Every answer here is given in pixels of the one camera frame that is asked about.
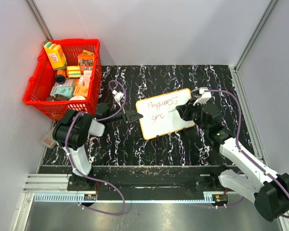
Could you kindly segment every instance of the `white wall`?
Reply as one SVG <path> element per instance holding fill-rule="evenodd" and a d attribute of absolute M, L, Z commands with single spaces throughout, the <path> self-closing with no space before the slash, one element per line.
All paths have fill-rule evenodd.
<path fill-rule="evenodd" d="M 289 0 L 277 5 L 239 74 L 270 167 L 289 173 Z"/>
<path fill-rule="evenodd" d="M 12 224 L 50 123 L 22 102 L 44 40 L 24 0 L 0 0 L 0 231 Z"/>
<path fill-rule="evenodd" d="M 99 39 L 103 65 L 235 65 L 269 1 L 35 0 L 54 39 Z"/>

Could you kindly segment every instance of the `marble pattern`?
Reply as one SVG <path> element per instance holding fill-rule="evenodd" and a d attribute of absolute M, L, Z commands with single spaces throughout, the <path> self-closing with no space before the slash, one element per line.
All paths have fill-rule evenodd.
<path fill-rule="evenodd" d="M 196 88 L 227 90 L 236 95 L 227 65 L 143 65 L 103 66 L 99 102 L 115 109 L 108 82 L 116 79 L 127 90 L 126 105 L 136 110 L 138 100 L 174 90 L 189 88 L 194 96 Z M 238 110 L 235 101 L 224 93 L 214 93 L 212 101 L 223 115 L 223 124 L 236 133 Z M 231 162 L 213 151 L 204 140 L 204 133 L 196 126 L 186 131 L 164 135 L 146 141 L 139 121 L 109 124 L 105 137 L 88 136 L 85 143 L 88 159 L 95 166 L 207 166 Z M 245 122 L 242 122 L 240 142 L 253 153 Z M 55 146 L 47 149 L 43 165 L 70 165 L 64 151 Z"/>

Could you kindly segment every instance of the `gray floor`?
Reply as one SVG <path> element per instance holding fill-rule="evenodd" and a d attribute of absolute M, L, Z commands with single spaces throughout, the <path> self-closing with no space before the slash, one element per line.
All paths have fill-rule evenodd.
<path fill-rule="evenodd" d="M 120 204 L 95 204 L 117 212 Z M 34 202 L 26 231 L 279 231 L 245 200 L 228 209 L 199 208 L 189 204 L 128 204 L 127 213 L 109 216 L 82 210 L 77 204 Z"/>

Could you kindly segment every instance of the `red basket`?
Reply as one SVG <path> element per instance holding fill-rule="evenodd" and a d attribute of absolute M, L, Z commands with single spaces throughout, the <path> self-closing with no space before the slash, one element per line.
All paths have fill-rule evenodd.
<path fill-rule="evenodd" d="M 66 56 L 67 65 L 78 65 L 77 56 L 82 50 L 93 51 L 95 54 L 93 71 L 86 100 L 46 101 L 55 84 L 55 72 L 44 49 L 38 57 L 38 65 L 24 96 L 24 103 L 32 105 L 48 118 L 58 121 L 68 109 L 95 113 L 102 79 L 102 65 L 99 55 L 100 41 L 97 39 L 64 39 L 51 40 L 60 44 Z"/>

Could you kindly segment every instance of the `teal package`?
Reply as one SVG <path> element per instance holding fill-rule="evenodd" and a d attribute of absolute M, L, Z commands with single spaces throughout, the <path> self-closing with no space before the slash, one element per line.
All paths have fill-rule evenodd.
<path fill-rule="evenodd" d="M 52 91 L 50 92 L 50 96 L 55 97 L 55 95 L 63 95 L 68 99 L 73 97 L 74 87 L 53 87 Z"/>

